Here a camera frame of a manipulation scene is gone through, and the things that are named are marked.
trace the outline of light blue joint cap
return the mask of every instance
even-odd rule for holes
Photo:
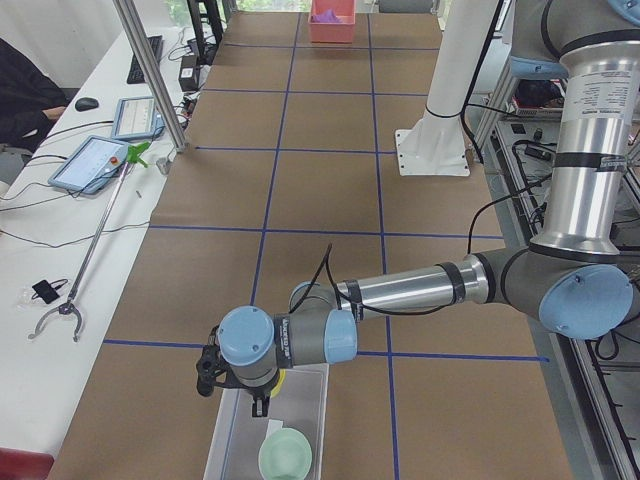
[[[625,20],[640,27],[640,2],[638,0],[609,0],[609,5]]]
[[[569,78],[569,72],[557,62],[511,56],[511,74],[523,80]]]
[[[358,352],[358,331],[350,311],[331,310],[324,329],[324,357],[327,363],[353,360]]]
[[[624,320],[633,301],[629,278],[614,265],[589,265],[559,280],[540,303],[540,321],[569,338],[601,337]]]
[[[273,345],[273,339],[273,320],[256,307],[231,310],[218,328],[222,356],[236,367],[246,367],[260,360]]]

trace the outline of blue tape line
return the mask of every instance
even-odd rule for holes
[[[251,88],[203,88],[203,92],[217,92],[217,93],[287,93],[286,90],[258,90]],[[291,90],[289,93],[295,93],[298,95],[378,95],[386,97],[424,97],[427,98],[427,93],[402,93],[402,92],[343,92],[343,91],[327,91],[327,90]]]
[[[162,347],[162,348],[203,348],[202,343],[180,343],[180,342],[152,342],[143,340],[120,340],[105,338],[102,343],[109,345],[127,345],[132,347]],[[403,358],[433,358],[445,360],[489,360],[501,362],[539,362],[550,363],[547,357],[527,357],[519,355],[465,355],[457,353],[410,353],[410,352],[376,352],[361,350],[358,351],[361,357],[403,357]]]
[[[214,151],[231,151],[231,152],[275,152],[275,148],[261,148],[261,147],[213,147],[206,145],[198,145],[195,147],[196,150],[214,150]],[[396,152],[389,152],[385,150],[380,150],[378,152],[374,152],[373,150],[330,150],[330,149],[320,149],[320,148],[281,148],[281,152],[307,152],[307,153],[344,153],[349,155],[395,155]]]
[[[115,340],[105,338],[102,343],[110,345],[129,345],[135,347],[165,347],[165,348],[202,348],[201,343],[174,343],[174,342],[145,342],[140,340]]]
[[[261,228],[241,228],[241,227],[202,227],[196,225],[149,225],[149,228],[155,228],[158,230],[205,230],[213,232],[249,232],[249,233],[262,233],[264,230]]]
[[[468,238],[468,233],[402,233],[386,232],[387,237],[429,237],[429,238]],[[504,240],[502,235],[473,235],[473,238],[481,240]]]
[[[351,235],[351,236],[384,236],[384,237],[418,237],[418,238],[462,238],[466,239],[467,234],[463,233],[400,233],[400,232],[356,232],[348,230],[305,230],[295,228],[243,228],[243,227],[216,227],[202,225],[162,225],[153,224],[149,228],[160,230],[209,230],[212,232],[250,232],[250,233],[290,233],[290,234],[310,234],[310,235]],[[503,240],[503,237],[496,235],[474,235],[474,239],[479,240]],[[383,261],[383,269],[386,270],[386,258]]]
[[[376,115],[376,85],[373,71],[373,49],[371,42],[371,19],[367,15],[367,35],[369,40],[369,70],[371,74],[371,113],[373,115],[373,140],[376,152],[378,151],[378,120]],[[376,182],[378,187],[378,217],[380,220],[380,250],[382,255],[382,273],[387,273],[387,254],[384,237],[384,208],[382,203],[382,175],[380,171],[380,155],[376,153]],[[391,407],[391,440],[393,449],[393,474],[395,480],[400,480],[400,453],[398,450],[398,419],[396,414],[395,378],[393,375],[393,345],[391,342],[391,319],[385,319],[387,333],[387,368],[389,370],[389,405]]]
[[[296,33],[293,37],[293,49],[291,51],[291,62],[289,63],[289,76],[287,78],[287,90],[284,94],[284,103],[282,105],[282,116],[280,117],[280,130],[278,132],[278,142],[276,144],[276,155],[273,161],[273,171],[271,172],[271,182],[269,184],[269,195],[267,197],[267,206],[265,208],[264,213],[264,223],[262,224],[262,236],[260,237],[260,247],[258,249],[258,260],[256,261],[256,273],[253,278],[253,288],[251,290],[251,300],[249,302],[250,305],[255,304],[256,293],[258,291],[258,283],[260,281],[260,269],[262,268],[262,254],[264,253],[264,242],[267,236],[267,224],[269,223],[269,211],[271,209],[271,199],[273,197],[273,187],[276,180],[276,174],[278,171],[278,160],[280,157],[280,145],[282,145],[282,132],[284,131],[284,122],[287,114],[287,102],[289,100],[289,90],[291,89],[291,78],[293,76],[293,64],[296,58],[296,47],[295,42],[298,38],[298,31],[300,30],[300,16],[298,14],[298,21],[296,23]]]
[[[363,357],[399,357],[399,358],[432,358],[443,360],[484,360],[497,362],[537,362],[550,363],[547,357],[522,356],[522,355],[471,355],[463,353],[418,353],[418,352],[376,352],[358,351]]]
[[[439,47],[432,47],[432,48],[420,48],[420,47],[373,47],[373,46],[368,46],[368,47],[354,47],[354,46],[345,46],[345,47],[340,47],[340,46],[322,46],[322,47],[318,47],[315,45],[258,45],[258,44],[253,44],[253,43],[229,43],[229,42],[225,42],[224,43],[225,46],[227,47],[240,47],[240,48],[284,48],[284,49],[289,49],[289,50],[293,50],[294,48],[297,49],[318,49],[318,50],[401,50],[401,51],[407,51],[407,52],[437,52],[438,50],[440,50]]]

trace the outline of computer mouse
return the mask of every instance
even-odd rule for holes
[[[84,112],[85,110],[92,110],[94,108],[98,108],[100,103],[95,98],[91,97],[82,97],[76,100],[74,105],[76,110],[79,112]]]

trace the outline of tablet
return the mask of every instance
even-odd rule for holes
[[[95,193],[115,174],[128,151],[127,142],[92,135],[49,177],[49,185]]]
[[[163,130],[164,122],[153,97],[122,98],[118,101],[111,138],[126,141],[153,139]]]

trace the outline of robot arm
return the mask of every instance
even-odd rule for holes
[[[266,416],[282,369],[356,356],[357,322],[466,300],[511,305],[570,338],[598,337],[620,324],[633,288],[615,266],[619,252],[609,231],[640,86],[637,3],[518,1],[515,29],[524,36],[514,36],[514,53],[530,59],[530,78],[557,60],[569,76],[545,224],[528,248],[331,287],[301,286],[288,314],[235,309],[204,347],[198,391],[246,389],[253,415]]]

